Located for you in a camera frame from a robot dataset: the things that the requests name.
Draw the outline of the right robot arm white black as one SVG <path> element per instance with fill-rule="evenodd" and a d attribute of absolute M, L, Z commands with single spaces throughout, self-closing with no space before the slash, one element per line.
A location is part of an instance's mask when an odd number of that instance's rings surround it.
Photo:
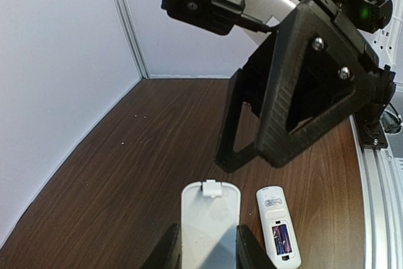
<path fill-rule="evenodd" d="M 215 163 L 256 157 L 280 168 L 354 116 L 361 143 L 383 137 L 396 85 L 362 35 L 391 20 L 392 0 L 298 0 L 231 77 Z"/>

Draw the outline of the blue battery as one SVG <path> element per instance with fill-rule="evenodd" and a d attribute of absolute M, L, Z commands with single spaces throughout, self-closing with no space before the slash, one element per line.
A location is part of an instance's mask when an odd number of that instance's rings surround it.
<path fill-rule="evenodd" d="M 275 247 L 276 247 L 276 253 L 277 255 L 281 255 L 283 253 L 283 246 L 281 243 L 281 236 L 280 236 L 280 230 L 278 226 L 272 227 L 273 231 L 273 238 L 275 242 Z"/>
<path fill-rule="evenodd" d="M 279 230 L 280 230 L 281 242 L 282 242 L 284 253 L 291 253 L 292 248 L 291 248 L 291 244 L 290 244 L 290 238 L 288 235 L 287 226 L 285 224 L 280 225 Z"/>

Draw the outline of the white battery cover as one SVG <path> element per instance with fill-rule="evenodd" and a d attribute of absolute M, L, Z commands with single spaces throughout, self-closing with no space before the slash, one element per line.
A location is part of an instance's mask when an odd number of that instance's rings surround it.
<path fill-rule="evenodd" d="M 241 192 L 205 180 L 181 192 L 181 268 L 237 268 Z"/>

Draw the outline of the white remote control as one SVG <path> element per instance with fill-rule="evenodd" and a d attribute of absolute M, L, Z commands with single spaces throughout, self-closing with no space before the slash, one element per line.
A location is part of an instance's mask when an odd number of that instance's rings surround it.
<path fill-rule="evenodd" d="M 298 268 L 302 259 L 283 188 L 261 188 L 256 200 L 268 258 L 276 268 Z"/>

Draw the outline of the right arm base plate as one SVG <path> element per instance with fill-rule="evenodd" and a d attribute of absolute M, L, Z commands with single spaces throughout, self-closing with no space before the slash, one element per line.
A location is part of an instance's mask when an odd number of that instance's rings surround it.
<path fill-rule="evenodd" d="M 386 149 L 389 146 L 381 122 L 358 126 L 360 144 L 366 149 Z"/>

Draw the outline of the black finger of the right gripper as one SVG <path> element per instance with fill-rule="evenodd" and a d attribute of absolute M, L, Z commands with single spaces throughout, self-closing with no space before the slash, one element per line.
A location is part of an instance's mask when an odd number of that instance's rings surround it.
<path fill-rule="evenodd" d="M 251 112 L 256 117 L 260 116 L 261 92 L 250 73 L 238 69 L 229 80 L 224 118 L 215 153 L 215 164 L 226 173 L 237 171 L 258 156 L 254 142 L 239 151 L 234 150 L 242 106 L 245 103 L 251 107 Z"/>

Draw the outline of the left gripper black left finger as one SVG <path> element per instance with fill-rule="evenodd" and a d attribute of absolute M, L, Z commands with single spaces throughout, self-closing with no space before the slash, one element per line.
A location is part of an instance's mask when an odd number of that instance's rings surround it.
<path fill-rule="evenodd" d="M 181 268 L 181 228 L 168 227 L 146 260 L 146 268 Z"/>

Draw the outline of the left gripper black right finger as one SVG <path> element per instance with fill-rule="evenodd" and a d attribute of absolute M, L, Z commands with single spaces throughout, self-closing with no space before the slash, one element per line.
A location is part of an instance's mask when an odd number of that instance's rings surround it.
<path fill-rule="evenodd" d="M 245 224 L 237 226 L 236 247 L 237 268 L 275 269 L 266 251 Z"/>

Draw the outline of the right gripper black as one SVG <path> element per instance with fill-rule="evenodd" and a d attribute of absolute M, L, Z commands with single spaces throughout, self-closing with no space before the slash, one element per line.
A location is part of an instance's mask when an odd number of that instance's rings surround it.
<path fill-rule="evenodd" d="M 261 92 L 256 149 L 276 168 L 352 113 L 378 118 L 395 91 L 394 73 L 333 6 L 303 0 L 245 65 Z"/>

